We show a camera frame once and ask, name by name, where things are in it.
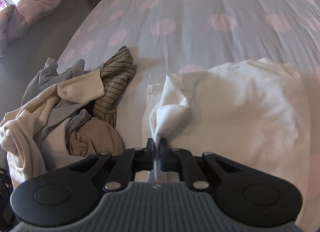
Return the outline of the olive striped garment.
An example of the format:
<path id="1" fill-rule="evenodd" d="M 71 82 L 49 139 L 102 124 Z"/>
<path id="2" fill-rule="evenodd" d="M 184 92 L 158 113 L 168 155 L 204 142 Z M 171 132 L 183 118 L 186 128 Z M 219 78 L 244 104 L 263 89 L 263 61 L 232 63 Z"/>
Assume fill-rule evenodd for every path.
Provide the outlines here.
<path id="1" fill-rule="evenodd" d="M 105 62 L 100 69 L 104 95 L 93 106 L 93 115 L 113 128 L 117 121 L 117 100 L 136 73 L 133 57 L 126 46 Z"/>

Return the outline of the pink dotted pillow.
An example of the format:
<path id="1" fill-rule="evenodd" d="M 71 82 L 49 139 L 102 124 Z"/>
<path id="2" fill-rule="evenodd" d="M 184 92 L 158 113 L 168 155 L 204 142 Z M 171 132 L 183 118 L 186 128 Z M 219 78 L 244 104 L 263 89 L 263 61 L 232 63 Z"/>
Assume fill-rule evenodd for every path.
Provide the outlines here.
<path id="1" fill-rule="evenodd" d="M 8 42 L 23 37 L 40 19 L 52 14 L 63 0 L 20 0 L 1 11 L 1 57 Z"/>

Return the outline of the white t-shirt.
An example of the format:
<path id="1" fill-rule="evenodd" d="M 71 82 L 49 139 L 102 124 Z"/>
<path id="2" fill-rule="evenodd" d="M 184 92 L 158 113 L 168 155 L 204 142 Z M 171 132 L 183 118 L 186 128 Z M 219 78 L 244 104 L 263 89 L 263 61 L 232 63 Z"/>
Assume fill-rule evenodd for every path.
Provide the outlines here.
<path id="1" fill-rule="evenodd" d="M 149 85 L 143 138 L 199 156 L 213 152 L 307 194 L 310 109 L 302 78 L 268 58 L 168 74 Z"/>

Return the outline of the cream long sleeve garment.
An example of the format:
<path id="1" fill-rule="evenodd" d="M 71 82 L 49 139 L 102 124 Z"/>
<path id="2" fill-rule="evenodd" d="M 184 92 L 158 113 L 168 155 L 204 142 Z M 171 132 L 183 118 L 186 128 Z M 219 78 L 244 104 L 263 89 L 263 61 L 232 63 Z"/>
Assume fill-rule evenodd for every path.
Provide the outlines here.
<path id="1" fill-rule="evenodd" d="M 24 106 L 5 114 L 1 121 L 1 147 L 7 151 L 14 188 L 46 173 L 35 134 L 44 129 L 54 106 L 60 102 L 83 105 L 104 95 L 100 70 L 54 84 Z"/>

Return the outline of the pink dotted bed sheet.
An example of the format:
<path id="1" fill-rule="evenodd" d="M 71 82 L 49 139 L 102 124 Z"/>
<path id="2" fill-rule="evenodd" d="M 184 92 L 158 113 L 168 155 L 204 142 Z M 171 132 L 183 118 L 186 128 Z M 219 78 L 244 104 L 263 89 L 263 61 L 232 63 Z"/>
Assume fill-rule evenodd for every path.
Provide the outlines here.
<path id="1" fill-rule="evenodd" d="M 297 224 L 319 228 L 319 0 L 103 0 L 58 61 L 86 70 L 129 48 L 136 74 L 117 106 L 116 129 L 127 147 L 142 147 L 149 85 L 168 74 L 268 58 L 300 74 L 310 109 L 307 194 Z"/>

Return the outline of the grey garment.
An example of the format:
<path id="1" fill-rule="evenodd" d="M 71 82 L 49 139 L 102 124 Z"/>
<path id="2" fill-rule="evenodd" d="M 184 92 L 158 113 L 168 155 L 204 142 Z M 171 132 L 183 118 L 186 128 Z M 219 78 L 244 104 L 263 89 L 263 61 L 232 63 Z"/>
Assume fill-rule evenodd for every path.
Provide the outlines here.
<path id="1" fill-rule="evenodd" d="M 80 59 L 77 60 L 73 66 L 68 68 L 65 72 L 57 73 L 57 61 L 48 58 L 44 68 L 40 70 L 37 75 L 30 81 L 26 91 L 23 95 L 21 105 L 27 104 L 41 92 L 49 88 L 54 84 L 60 84 L 66 80 L 81 76 L 85 74 L 84 71 L 85 61 Z M 64 138 L 68 138 L 75 129 L 84 125 L 90 118 L 90 114 L 87 110 L 81 108 L 82 105 L 68 105 L 67 102 L 60 101 L 54 108 L 54 112 L 50 115 L 46 127 L 35 134 L 34 140 L 36 144 L 41 147 L 43 140 L 45 139 L 48 131 L 51 128 L 59 125 L 66 118 L 70 118 L 69 123 L 67 123 L 66 134 L 63 135 Z"/>

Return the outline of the beige garment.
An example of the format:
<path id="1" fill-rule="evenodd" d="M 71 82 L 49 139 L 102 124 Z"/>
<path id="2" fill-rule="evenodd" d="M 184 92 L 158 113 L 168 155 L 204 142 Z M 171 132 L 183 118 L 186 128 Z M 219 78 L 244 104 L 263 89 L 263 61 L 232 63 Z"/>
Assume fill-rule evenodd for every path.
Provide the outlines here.
<path id="1" fill-rule="evenodd" d="M 125 145 L 118 132 L 107 122 L 92 117 L 71 133 L 67 149 L 73 156 L 89 157 L 104 151 L 121 155 Z"/>

